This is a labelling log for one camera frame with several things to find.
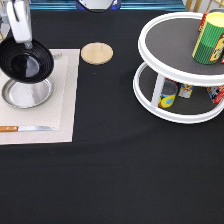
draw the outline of metal handle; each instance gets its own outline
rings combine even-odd
[[[0,132],[16,132],[18,129],[18,126],[0,126]]]

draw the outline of can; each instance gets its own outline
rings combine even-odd
[[[171,107],[174,103],[177,92],[177,85],[170,80],[165,80],[158,106],[161,108]]]
[[[192,57],[201,64],[214,64],[224,48],[224,13],[213,12],[206,17]]]

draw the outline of white turntable organizer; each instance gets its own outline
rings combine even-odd
[[[169,13],[148,22],[141,32],[138,48],[145,62],[135,74],[134,92],[142,106],[160,118],[199,123],[224,108],[224,100],[212,103],[205,88],[224,84],[224,65],[202,65],[192,58],[201,18],[201,13]],[[177,96],[170,108],[159,108],[165,78],[194,85],[190,99]]]

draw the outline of black shelf surface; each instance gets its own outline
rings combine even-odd
[[[157,73],[150,67],[145,67],[139,77],[139,87],[142,94],[151,102],[155,88]],[[213,110],[218,104],[212,103],[205,87],[195,86],[189,99],[176,96],[173,105],[163,108],[166,111],[182,115],[197,115]]]
[[[149,30],[146,46],[150,53],[164,64],[177,70],[197,75],[223,75],[220,60],[203,65],[192,57],[200,32],[199,19],[179,18],[163,21]]]

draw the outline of yellow label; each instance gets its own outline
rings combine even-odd
[[[222,54],[224,48],[224,33],[221,34],[209,61],[217,61]]]

